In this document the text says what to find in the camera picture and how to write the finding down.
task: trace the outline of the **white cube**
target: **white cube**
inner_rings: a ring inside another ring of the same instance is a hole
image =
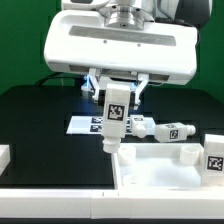
[[[205,135],[202,185],[224,186],[224,136]]]

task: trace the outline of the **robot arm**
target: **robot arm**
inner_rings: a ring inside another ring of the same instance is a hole
[[[198,30],[189,21],[209,19],[211,1],[202,1],[62,0],[45,59],[53,71],[90,75],[93,100],[104,106],[105,151],[118,148],[128,108],[138,108],[149,82],[185,85],[194,76]]]

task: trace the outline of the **white tray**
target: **white tray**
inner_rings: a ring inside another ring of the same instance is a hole
[[[136,147],[133,165],[120,165],[118,155],[112,155],[114,182],[118,190],[156,188],[200,188],[201,163],[204,149],[200,144],[123,144]],[[200,149],[200,162],[196,166],[180,162],[180,150],[184,145]]]

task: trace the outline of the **green wall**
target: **green wall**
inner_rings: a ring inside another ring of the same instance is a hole
[[[60,0],[1,0],[0,9],[2,93],[11,86],[34,84],[51,73],[43,48],[51,20],[60,11]],[[212,18],[201,30],[201,39],[198,72],[181,88],[206,90],[224,103],[224,0],[214,0]]]

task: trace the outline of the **black table surface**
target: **black table surface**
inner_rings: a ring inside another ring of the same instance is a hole
[[[75,87],[16,86],[2,94],[0,144],[10,145],[11,161],[0,188],[113,189],[111,158],[103,152],[102,136],[66,134],[73,115],[101,116],[102,111]],[[203,145],[205,134],[224,135],[224,105],[201,90],[148,88],[135,113],[152,116],[157,124],[195,125],[197,133],[185,142]],[[157,141],[128,136],[122,142]]]

